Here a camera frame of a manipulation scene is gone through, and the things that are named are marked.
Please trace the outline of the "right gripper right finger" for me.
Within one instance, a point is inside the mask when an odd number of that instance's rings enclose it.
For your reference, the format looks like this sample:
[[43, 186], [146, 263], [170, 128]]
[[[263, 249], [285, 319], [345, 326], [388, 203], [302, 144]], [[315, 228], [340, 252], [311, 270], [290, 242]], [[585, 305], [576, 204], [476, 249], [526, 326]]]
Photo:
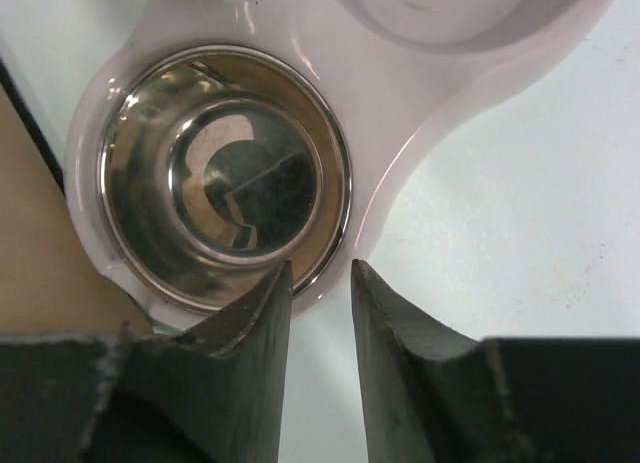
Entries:
[[372, 462], [635, 462], [633, 338], [464, 336], [366, 262], [351, 301]]

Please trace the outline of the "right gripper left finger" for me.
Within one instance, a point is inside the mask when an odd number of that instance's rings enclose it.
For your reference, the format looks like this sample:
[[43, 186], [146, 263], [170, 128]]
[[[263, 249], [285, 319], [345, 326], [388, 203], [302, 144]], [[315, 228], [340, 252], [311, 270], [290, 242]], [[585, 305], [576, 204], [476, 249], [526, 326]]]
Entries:
[[274, 462], [292, 313], [289, 263], [173, 337], [7, 335], [5, 462]]

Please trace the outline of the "beige pet tent fabric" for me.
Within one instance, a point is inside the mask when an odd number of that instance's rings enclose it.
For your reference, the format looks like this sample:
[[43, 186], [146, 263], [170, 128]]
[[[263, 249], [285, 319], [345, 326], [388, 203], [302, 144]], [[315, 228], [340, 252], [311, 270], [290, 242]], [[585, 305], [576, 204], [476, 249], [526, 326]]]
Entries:
[[91, 264], [62, 173], [6, 69], [1, 71], [1, 331], [149, 334], [133, 300]]

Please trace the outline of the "stainless steel pet bowl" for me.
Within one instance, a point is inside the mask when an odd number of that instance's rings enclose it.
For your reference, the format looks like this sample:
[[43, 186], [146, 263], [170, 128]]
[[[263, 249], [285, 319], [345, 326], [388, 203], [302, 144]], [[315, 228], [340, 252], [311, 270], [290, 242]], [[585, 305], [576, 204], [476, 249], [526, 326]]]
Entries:
[[236, 45], [184, 48], [137, 76], [103, 131], [101, 211], [129, 270], [200, 314], [289, 262], [315, 284], [344, 237], [351, 162], [317, 89]]

